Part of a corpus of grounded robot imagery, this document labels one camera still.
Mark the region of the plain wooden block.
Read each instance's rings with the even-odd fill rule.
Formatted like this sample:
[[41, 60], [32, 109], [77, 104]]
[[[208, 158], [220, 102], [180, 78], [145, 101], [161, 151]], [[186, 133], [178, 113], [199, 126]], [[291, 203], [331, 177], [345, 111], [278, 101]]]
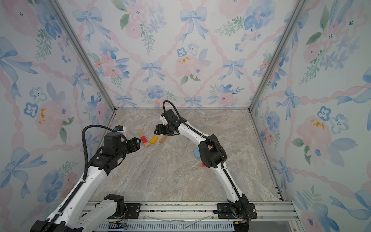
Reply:
[[166, 135], [163, 135], [163, 136], [161, 137], [161, 139], [159, 140], [159, 143], [160, 143], [160, 144], [163, 144], [163, 143], [165, 142], [166, 138], [167, 138], [167, 136], [166, 136]]

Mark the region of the red rectangular block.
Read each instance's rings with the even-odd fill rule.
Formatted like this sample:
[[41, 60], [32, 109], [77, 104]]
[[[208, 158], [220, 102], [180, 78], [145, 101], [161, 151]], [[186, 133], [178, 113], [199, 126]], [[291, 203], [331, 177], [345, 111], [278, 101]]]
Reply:
[[143, 142], [144, 144], [148, 144], [148, 140], [147, 140], [147, 138], [146, 138], [145, 136], [142, 136], [142, 137], [141, 137], [141, 140], [142, 140], [142, 142]]

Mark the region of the yellow rectangular block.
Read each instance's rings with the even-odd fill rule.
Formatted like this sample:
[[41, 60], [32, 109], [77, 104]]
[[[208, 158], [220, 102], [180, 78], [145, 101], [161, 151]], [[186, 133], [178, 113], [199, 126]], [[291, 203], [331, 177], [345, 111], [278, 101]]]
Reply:
[[154, 135], [152, 139], [150, 140], [150, 143], [154, 145], [157, 142], [157, 140], [158, 140], [158, 136]]

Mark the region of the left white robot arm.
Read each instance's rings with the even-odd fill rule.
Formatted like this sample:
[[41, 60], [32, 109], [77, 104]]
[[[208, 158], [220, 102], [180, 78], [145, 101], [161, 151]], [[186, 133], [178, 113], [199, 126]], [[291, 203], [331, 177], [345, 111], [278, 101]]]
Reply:
[[97, 187], [112, 170], [117, 168], [129, 153], [140, 149], [141, 140], [133, 137], [125, 140], [116, 135], [104, 140], [96, 154], [88, 162], [79, 182], [63, 202], [45, 220], [36, 221], [32, 232], [92, 232], [108, 218], [123, 219], [129, 212], [125, 198], [109, 194], [97, 206], [83, 214], [83, 210]]

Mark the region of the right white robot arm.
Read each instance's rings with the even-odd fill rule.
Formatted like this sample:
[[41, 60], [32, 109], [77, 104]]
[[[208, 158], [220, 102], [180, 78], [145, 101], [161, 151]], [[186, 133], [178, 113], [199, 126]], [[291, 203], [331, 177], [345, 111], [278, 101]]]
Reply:
[[232, 215], [236, 218], [252, 218], [249, 212], [250, 202], [230, 174], [226, 165], [227, 154], [215, 135], [204, 134], [185, 122], [175, 122], [167, 125], [158, 124], [154, 134], [166, 136], [183, 135], [195, 143], [198, 146], [201, 161], [213, 171], [221, 183], [231, 207]]

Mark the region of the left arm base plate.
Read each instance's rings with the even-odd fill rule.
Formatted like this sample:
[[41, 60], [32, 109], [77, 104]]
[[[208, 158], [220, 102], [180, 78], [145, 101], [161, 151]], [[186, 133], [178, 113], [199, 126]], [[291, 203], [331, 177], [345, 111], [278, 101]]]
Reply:
[[119, 204], [115, 210], [115, 213], [108, 219], [138, 219], [140, 209], [140, 203]]

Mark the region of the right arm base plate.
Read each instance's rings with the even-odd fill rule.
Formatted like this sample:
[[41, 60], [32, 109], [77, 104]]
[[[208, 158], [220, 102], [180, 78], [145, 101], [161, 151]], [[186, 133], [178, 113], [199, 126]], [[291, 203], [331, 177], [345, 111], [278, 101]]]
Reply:
[[219, 219], [257, 219], [257, 210], [253, 203], [232, 204], [232, 203], [219, 203], [216, 205], [217, 210], [213, 213], [218, 215]]

